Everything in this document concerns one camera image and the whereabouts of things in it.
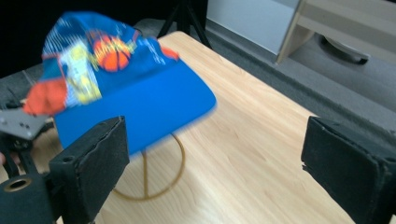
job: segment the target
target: black tripod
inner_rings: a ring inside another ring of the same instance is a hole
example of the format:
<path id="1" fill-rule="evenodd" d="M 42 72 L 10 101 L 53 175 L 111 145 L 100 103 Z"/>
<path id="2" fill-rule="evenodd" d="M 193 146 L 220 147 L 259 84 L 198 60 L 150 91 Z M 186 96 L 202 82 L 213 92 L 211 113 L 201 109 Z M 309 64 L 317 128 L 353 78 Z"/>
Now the black tripod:
<path id="1" fill-rule="evenodd" d="M 173 10 L 172 14 L 169 16 L 169 18 L 166 20 L 165 24 L 163 25 L 163 28 L 161 29 L 160 33 L 158 34 L 158 38 L 166 35 L 168 33 L 169 28 L 172 25 L 172 22 L 175 20 L 175 17 L 177 16 L 177 29 L 179 31 L 182 31 L 186 33 L 187 35 L 190 34 L 190 21 L 195 28 L 195 31 L 197 32 L 199 38 L 201 39 L 201 42 L 206 45 L 208 48 L 212 49 L 210 46 L 209 40 L 207 39 L 205 35 L 205 31 L 202 28 L 200 22 L 198 21 L 198 18 L 196 17 L 192 6 L 191 6 L 191 0 L 180 0 L 180 2 L 177 4 L 175 9 Z"/>

